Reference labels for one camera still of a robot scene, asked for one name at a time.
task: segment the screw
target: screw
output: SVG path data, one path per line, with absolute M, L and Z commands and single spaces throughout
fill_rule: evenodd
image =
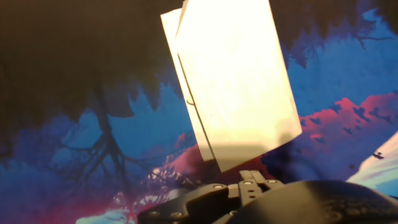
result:
M 174 212 L 174 213 L 171 214 L 171 216 L 172 217 L 180 217 L 180 216 L 182 216 L 182 213 L 181 212 Z
M 149 215 L 151 215 L 151 216 L 159 216 L 160 212 L 150 212 Z

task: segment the white snow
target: white snow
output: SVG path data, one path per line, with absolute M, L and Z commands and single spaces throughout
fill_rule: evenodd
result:
M 383 159 L 374 156 L 365 160 L 359 171 L 347 182 L 361 184 L 384 194 L 398 196 L 398 132 L 385 142 L 375 153 L 381 153 Z

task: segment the paper sheet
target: paper sheet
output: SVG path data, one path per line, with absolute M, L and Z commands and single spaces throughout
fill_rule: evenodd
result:
M 169 43 L 170 52 L 173 58 L 175 71 L 177 73 L 178 80 L 180 82 L 181 90 L 185 102 L 187 104 L 187 110 L 189 117 L 191 119 L 193 132 L 195 133 L 195 137 L 198 142 L 198 147 L 200 150 L 200 154 L 203 160 L 211 161 L 214 159 L 213 153 L 210 150 L 210 146 L 206 139 L 203 127 L 200 123 L 200 119 L 198 117 L 195 106 L 193 106 L 193 100 L 188 89 L 187 81 L 185 80 L 184 74 L 182 72 L 182 68 L 180 62 L 178 60 L 177 51 L 175 49 L 175 36 L 177 34 L 177 30 L 180 24 L 180 15 L 182 13 L 182 9 L 176 9 L 174 11 L 168 12 L 166 14 L 161 15 L 165 35 L 167 38 L 167 42 Z
M 173 25 L 166 15 L 168 33 L 180 17 Z M 221 171 L 301 134 L 268 1 L 189 0 L 176 29 L 167 38 L 175 67 Z

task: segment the blue backdrop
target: blue backdrop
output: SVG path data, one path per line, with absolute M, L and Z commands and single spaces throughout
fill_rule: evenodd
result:
M 0 223 L 134 223 L 248 167 L 347 180 L 398 131 L 397 1 L 273 0 L 303 134 L 221 174 L 200 157 L 160 23 L 180 1 L 137 2 L 0 1 Z M 375 184 L 398 196 L 397 179 Z

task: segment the black plastic part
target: black plastic part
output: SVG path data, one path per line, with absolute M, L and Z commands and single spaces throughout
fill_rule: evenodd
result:
M 238 184 L 207 185 L 146 210 L 138 224 L 398 224 L 398 200 L 360 185 L 240 174 Z
M 226 185 L 211 184 L 181 195 L 138 215 L 139 224 L 213 223 L 232 208 Z
M 398 201 L 340 181 L 296 182 L 264 192 L 227 224 L 343 224 L 398 222 Z

